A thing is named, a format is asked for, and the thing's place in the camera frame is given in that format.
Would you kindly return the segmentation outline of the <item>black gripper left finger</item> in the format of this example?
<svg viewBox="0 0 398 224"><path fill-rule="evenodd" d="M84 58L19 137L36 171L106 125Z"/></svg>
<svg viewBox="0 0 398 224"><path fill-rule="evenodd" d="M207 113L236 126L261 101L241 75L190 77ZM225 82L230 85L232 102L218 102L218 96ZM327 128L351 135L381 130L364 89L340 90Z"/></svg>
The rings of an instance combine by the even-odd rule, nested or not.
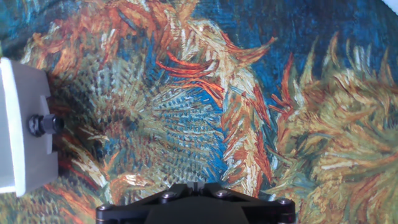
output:
<svg viewBox="0 0 398 224"><path fill-rule="evenodd" d="M145 220L153 208L167 205L197 192L197 183L173 184L169 189L130 203L115 205L110 202L96 208L96 224L122 223L128 220Z"/></svg>

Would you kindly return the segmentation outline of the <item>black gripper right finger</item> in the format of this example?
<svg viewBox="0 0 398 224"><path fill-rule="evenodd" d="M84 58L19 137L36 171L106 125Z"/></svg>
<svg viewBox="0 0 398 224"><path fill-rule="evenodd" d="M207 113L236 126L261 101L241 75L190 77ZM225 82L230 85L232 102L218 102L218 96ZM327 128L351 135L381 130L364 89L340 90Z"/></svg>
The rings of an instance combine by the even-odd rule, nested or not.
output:
<svg viewBox="0 0 398 224"><path fill-rule="evenodd" d="M196 183L196 204L204 223L295 223L295 203L282 198L263 201L220 184Z"/></svg>

